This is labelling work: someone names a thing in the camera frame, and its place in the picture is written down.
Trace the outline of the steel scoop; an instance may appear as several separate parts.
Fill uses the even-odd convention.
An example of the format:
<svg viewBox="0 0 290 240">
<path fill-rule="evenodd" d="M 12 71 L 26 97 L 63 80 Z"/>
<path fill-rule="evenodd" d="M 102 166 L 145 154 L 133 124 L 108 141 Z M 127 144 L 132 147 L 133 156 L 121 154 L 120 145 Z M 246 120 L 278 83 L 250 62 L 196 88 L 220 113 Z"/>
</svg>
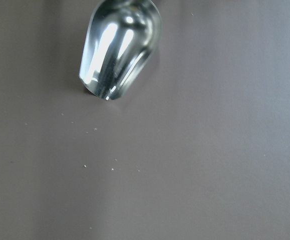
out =
<svg viewBox="0 0 290 240">
<path fill-rule="evenodd" d="M 93 11 L 79 78 L 93 95 L 122 97 L 159 45 L 162 20 L 151 0 L 104 0 Z"/>
</svg>

